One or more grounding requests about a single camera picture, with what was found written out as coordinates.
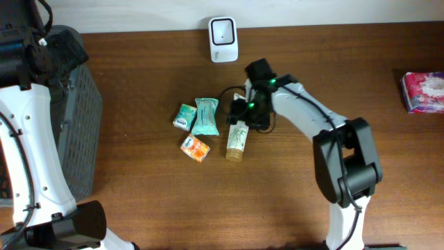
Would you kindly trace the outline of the white Pantene tube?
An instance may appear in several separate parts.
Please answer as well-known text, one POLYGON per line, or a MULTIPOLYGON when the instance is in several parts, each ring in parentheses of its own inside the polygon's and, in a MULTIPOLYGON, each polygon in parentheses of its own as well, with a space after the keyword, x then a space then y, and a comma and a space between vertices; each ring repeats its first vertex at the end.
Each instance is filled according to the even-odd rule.
POLYGON ((241 162, 246 145, 249 127, 244 121, 230 125, 225 158, 232 162, 241 162))

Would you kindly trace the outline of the mint green wipes pack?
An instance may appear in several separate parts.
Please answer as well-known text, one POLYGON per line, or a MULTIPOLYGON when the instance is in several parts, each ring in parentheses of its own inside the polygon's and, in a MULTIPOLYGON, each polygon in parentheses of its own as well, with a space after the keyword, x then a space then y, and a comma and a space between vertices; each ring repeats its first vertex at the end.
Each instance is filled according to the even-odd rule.
POLYGON ((214 98, 197 98, 195 102, 197 105, 197 113, 191 134, 219 135, 215 119, 219 100, 214 98))

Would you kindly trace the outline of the small teal tissue pack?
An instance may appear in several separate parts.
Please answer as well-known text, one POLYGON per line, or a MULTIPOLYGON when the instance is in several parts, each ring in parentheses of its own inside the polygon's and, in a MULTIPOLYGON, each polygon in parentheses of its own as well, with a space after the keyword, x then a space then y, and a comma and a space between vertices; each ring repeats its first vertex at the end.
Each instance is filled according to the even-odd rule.
POLYGON ((197 108, 183 103, 173 120, 173 125, 184 131, 189 131, 194 119, 196 118, 197 108))

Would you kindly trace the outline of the small orange tissue pack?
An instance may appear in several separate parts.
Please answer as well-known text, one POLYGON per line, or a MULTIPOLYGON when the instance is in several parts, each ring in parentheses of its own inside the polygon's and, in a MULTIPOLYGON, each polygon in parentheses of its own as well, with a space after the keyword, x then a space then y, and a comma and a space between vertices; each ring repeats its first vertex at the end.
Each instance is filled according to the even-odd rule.
POLYGON ((192 134, 189 134, 180 146, 180 149, 190 158, 202 162, 210 152, 210 147, 192 134))

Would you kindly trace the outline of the purple tissue pack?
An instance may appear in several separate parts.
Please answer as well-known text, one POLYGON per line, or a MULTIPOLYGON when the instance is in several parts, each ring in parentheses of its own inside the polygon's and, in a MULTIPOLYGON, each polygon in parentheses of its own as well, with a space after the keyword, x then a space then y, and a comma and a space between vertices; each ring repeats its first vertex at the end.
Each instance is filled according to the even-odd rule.
POLYGON ((407 72, 400 80, 411 114, 443 114, 443 72, 407 72))

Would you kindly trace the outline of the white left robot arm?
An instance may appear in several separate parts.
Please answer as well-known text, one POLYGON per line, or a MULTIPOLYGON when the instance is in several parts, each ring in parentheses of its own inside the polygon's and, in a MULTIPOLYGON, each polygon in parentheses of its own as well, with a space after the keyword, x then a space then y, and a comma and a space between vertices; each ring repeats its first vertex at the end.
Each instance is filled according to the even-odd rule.
POLYGON ((14 193, 4 249, 135 249, 106 222, 99 201, 77 204, 51 128, 50 82, 87 62, 70 31, 52 34, 45 1, 1 2, 1 149, 14 193))

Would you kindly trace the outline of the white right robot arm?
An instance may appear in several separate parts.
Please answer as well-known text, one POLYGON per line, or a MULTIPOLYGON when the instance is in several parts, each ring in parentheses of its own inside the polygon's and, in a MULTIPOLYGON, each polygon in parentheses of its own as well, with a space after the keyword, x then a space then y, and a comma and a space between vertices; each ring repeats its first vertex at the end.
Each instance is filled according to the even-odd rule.
POLYGON ((316 183, 330 203, 324 249, 365 249, 365 211, 383 177, 370 124, 331 111, 292 75, 278 76, 264 58, 245 72, 246 96, 232 102, 227 122, 267 134, 276 116, 289 120, 311 141, 316 183))

